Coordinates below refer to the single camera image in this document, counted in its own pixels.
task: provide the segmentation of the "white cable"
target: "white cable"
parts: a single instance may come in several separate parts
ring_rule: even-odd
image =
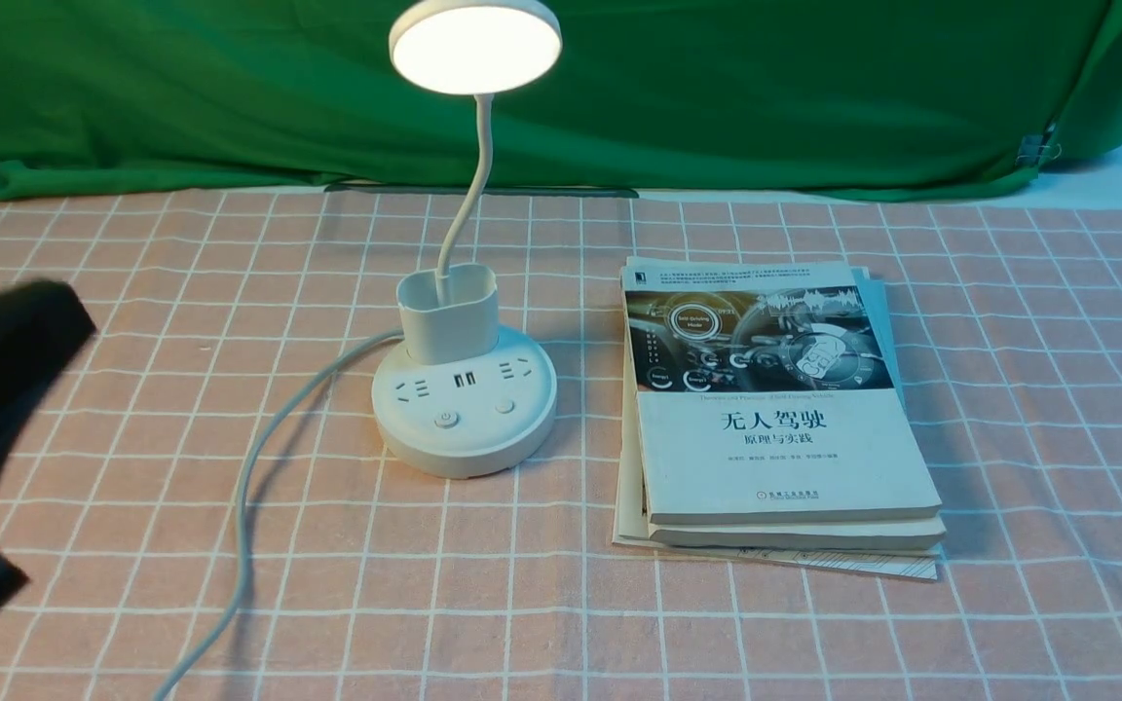
[[[369,351],[375,345],[379,345],[386,341],[396,341],[401,339],[402,332],[399,329],[395,331],[388,331],[387,333],[379,333],[379,335],[374,335],[361,343],[350,348],[350,350],[344,351],[342,356],[334,360],[329,367],[321,369],[315,373],[311,381],[307,381],[306,386],[302,388],[296,395],[289,399],[284,407],[276,413],[274,417],[270,418],[270,423],[267,427],[264,427],[263,433],[258,434],[258,440],[255,440],[254,446],[249,449],[249,454],[246,455],[246,461],[240,465],[240,478],[237,479],[237,487],[234,491],[234,497],[232,497],[232,504],[236,505],[236,515],[233,516],[237,533],[237,585],[232,590],[232,599],[228,602],[227,609],[223,609],[223,615],[219,617],[219,620],[214,624],[213,629],[210,629],[210,634],[206,634],[202,642],[193,647],[188,655],[184,656],[180,664],[175,665],[167,679],[158,686],[158,691],[155,692],[155,701],[165,701],[168,693],[173,691],[175,684],[180,683],[180,680],[188,673],[188,670],[196,664],[197,661],[202,658],[202,655],[206,653],[214,645],[215,639],[223,635],[223,631],[228,629],[228,624],[231,624],[232,617],[236,616],[237,609],[240,608],[240,599],[245,598],[246,589],[249,587],[250,578],[254,577],[254,553],[250,553],[249,536],[247,534],[246,524],[246,507],[249,494],[249,476],[254,473],[255,462],[258,462],[258,453],[263,452],[263,445],[266,445],[267,440],[270,439],[273,433],[276,433],[276,428],[279,427],[280,423],[293,413],[293,409],[298,407],[298,404],[306,399],[306,396],[314,391],[316,387],[323,385],[324,381],[329,380],[334,373],[342,371],[342,369],[351,362],[351,360]]]
[[[467,224],[470,212],[476,207],[482,188],[487,185],[487,174],[491,172],[491,95],[476,94],[477,117],[476,124],[479,128],[479,166],[476,168],[476,178],[470,183],[467,191],[467,199],[461,201],[458,209],[458,216],[453,219],[453,224],[449,225],[449,233],[444,236],[444,243],[440,246],[440,258],[435,262],[435,297],[441,306],[449,306],[451,296],[449,294],[449,258],[453,256],[453,243],[458,242],[458,234],[461,228]]]

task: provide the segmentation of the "green cloth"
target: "green cloth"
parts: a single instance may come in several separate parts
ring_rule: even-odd
[[[473,101],[387,61],[408,0],[0,0],[0,200],[467,185]],[[1122,0],[551,0],[499,187],[997,195],[1122,142]]]

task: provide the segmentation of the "book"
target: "book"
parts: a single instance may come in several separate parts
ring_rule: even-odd
[[[884,343],[882,356],[886,360],[891,381],[894,382],[899,403],[904,403],[903,382],[899,376],[898,354],[894,352],[894,329],[890,324],[890,306],[885,301],[885,283],[870,279],[867,270],[855,268],[855,285],[864,298],[868,323]],[[642,465],[636,465],[642,476]],[[820,524],[776,525],[650,525],[651,541],[678,546],[760,547],[771,543],[775,547],[797,550],[858,550],[863,553],[884,555],[931,556],[936,545],[947,535],[947,527],[939,516],[931,519],[907,522],[847,522]]]
[[[870,311],[876,331],[892,348],[892,329],[890,314],[885,307],[884,284],[879,280],[858,279],[859,290],[868,298]],[[898,363],[894,356],[886,354],[892,377],[898,378]],[[617,506],[614,519],[615,545],[629,547],[649,547],[661,553],[721,557],[733,560],[753,560],[753,562],[774,564],[797,564],[798,566],[840,570],[842,572],[875,573],[875,575],[938,580],[938,568],[935,559],[939,556],[940,547],[930,550],[905,551],[872,551],[872,550],[789,550],[788,547],[684,547],[662,544],[652,541],[646,505],[643,500],[643,471],[640,455],[638,425],[636,412],[635,373],[633,373],[629,345],[626,347],[624,359],[623,396],[623,453],[618,465]]]
[[[850,268],[631,259],[623,285],[652,525],[936,518]]]

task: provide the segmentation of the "grid pattern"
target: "grid pattern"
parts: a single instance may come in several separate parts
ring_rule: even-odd
[[[232,591],[255,431],[396,325],[450,196],[89,196],[0,205],[0,285],[66,279],[102,333],[28,425],[0,545],[0,701],[147,698]],[[498,273],[560,418],[471,482],[384,450],[379,354],[273,440],[252,600],[177,698],[1122,700],[1122,211],[498,199],[456,258]],[[609,545],[627,255],[846,258],[890,283],[945,502],[923,584]]]

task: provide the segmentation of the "lamp base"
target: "lamp base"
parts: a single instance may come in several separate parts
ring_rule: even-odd
[[[375,422],[387,449],[448,479],[498,473],[548,439],[557,421],[557,369],[543,347],[502,325],[493,350],[424,366],[397,345],[375,371]]]

